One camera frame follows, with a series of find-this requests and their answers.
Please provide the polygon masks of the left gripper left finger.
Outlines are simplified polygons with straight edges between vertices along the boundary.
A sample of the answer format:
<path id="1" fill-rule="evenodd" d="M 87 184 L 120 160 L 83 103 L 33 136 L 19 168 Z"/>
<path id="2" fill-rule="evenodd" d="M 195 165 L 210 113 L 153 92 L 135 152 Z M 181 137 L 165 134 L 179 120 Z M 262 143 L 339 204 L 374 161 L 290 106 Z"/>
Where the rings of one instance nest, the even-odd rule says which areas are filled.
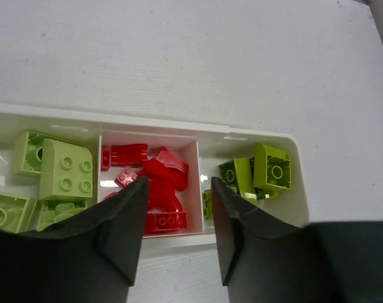
<path id="1" fill-rule="evenodd" d="M 0 302 L 125 302 L 134 285 L 149 182 L 43 231 L 0 230 Z"/>

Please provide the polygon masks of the red lego pile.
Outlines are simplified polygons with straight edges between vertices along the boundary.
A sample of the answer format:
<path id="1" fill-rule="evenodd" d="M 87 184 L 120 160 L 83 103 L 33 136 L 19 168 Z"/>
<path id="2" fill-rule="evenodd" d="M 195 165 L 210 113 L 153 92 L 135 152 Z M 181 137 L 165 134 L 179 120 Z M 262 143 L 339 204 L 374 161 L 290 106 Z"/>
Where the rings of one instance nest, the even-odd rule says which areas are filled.
<path id="1" fill-rule="evenodd" d="M 187 228 L 187 215 L 177 194 L 187 187 L 189 165 L 163 146 L 152 156 L 146 143 L 110 145 L 101 148 L 100 170 L 121 171 L 111 181 L 101 181 L 116 187 L 112 197 L 139 177 L 149 182 L 148 208 L 144 235 L 180 232 Z"/>

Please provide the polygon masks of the green lego brick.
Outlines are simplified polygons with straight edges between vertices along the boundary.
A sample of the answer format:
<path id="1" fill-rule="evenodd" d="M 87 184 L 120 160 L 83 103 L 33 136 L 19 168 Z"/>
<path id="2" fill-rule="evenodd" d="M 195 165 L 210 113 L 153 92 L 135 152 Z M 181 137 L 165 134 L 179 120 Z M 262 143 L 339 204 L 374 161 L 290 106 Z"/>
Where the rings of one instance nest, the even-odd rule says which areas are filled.
<path id="1" fill-rule="evenodd" d="M 11 172 L 13 175 L 39 177 L 42 164 L 42 148 L 44 139 L 52 139 L 76 144 L 60 137 L 41 133 L 32 129 L 21 132 L 15 140 Z"/>
<path id="2" fill-rule="evenodd" d="M 203 203 L 204 217 L 206 220 L 211 220 L 213 218 L 211 189 L 207 189 L 203 192 Z"/>
<path id="3" fill-rule="evenodd" d="M 244 199 L 257 204 L 257 194 L 248 158 L 234 158 L 218 166 L 221 178 Z"/>
<path id="4" fill-rule="evenodd" d="M 39 198 L 81 201 L 93 197 L 93 158 L 89 149 L 53 139 L 42 146 Z"/>
<path id="5" fill-rule="evenodd" d="M 292 168 L 289 154 L 279 148 L 256 143 L 254 146 L 254 187 L 267 191 L 289 191 Z"/>

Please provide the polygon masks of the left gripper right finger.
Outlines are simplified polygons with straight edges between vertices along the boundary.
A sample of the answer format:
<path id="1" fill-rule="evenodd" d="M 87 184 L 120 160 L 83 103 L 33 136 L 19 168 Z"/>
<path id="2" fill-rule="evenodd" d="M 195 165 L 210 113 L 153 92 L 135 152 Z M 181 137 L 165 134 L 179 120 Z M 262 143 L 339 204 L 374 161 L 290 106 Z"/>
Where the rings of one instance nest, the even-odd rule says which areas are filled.
<path id="1" fill-rule="evenodd" d="M 211 180 L 230 302 L 383 302 L 383 221 L 296 227 Z"/>

